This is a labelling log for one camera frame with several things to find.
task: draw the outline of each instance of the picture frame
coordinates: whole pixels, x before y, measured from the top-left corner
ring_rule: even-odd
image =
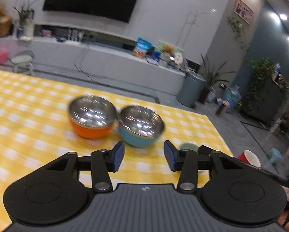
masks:
[[[251,25],[254,11],[242,0],[237,0],[234,12],[240,16],[246,23]]]

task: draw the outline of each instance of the blue bowl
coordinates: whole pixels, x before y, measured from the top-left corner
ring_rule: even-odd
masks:
[[[151,109],[130,105],[118,113],[119,133],[122,139],[134,147],[147,147],[163,133],[165,123]]]
[[[147,147],[153,144],[157,140],[157,138],[147,139],[147,138],[142,138],[140,136],[136,136],[136,134],[131,134],[125,129],[124,126],[121,125],[121,123],[119,124],[119,133],[122,139],[133,147],[139,147],[139,148]]]

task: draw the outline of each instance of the circular pad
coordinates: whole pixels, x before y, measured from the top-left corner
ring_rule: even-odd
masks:
[[[37,183],[30,186],[25,196],[35,203],[48,203],[56,200],[61,195],[61,188],[51,183]]]
[[[276,221],[286,194],[274,180],[244,170],[229,170],[205,184],[201,199],[214,215],[239,225]]]
[[[26,177],[11,184],[3,196],[12,222],[59,223],[81,212],[88,202],[86,187],[72,177],[47,170],[42,176]]]

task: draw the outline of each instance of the yellow checkered tablecloth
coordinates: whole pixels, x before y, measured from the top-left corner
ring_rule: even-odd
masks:
[[[14,181],[69,152],[88,156],[98,149],[111,149],[119,140],[118,123],[104,138],[89,140],[76,135],[68,121],[69,101],[93,94],[111,101],[117,109],[138,104],[157,112],[166,131],[147,148],[125,146],[125,156],[117,173],[110,173],[114,187],[125,183],[173,183],[179,173],[171,172],[164,158],[163,143],[175,146],[184,142],[202,144],[231,155],[226,143],[204,115],[128,98],[108,92],[0,71],[0,231],[10,224],[3,206],[3,193]],[[199,172],[198,187],[208,173]],[[80,181],[91,185],[89,172]]]

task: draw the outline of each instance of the blue water bottle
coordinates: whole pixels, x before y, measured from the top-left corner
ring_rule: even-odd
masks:
[[[234,88],[227,88],[225,96],[223,97],[223,100],[226,100],[230,103],[229,109],[227,110],[227,113],[232,113],[237,105],[237,103],[240,101],[241,95],[239,92],[239,86],[236,85]]]

